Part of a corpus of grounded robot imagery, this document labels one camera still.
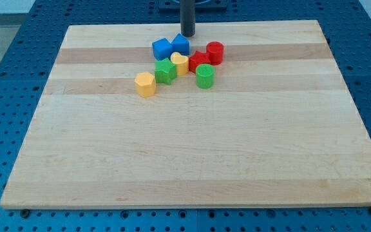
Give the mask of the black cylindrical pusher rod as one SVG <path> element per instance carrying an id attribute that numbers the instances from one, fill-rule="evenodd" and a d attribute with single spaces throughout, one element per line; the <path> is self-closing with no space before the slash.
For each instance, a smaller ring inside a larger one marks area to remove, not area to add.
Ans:
<path id="1" fill-rule="evenodd" d="M 180 0 L 181 34 L 192 37 L 195 34 L 195 0 Z"/>

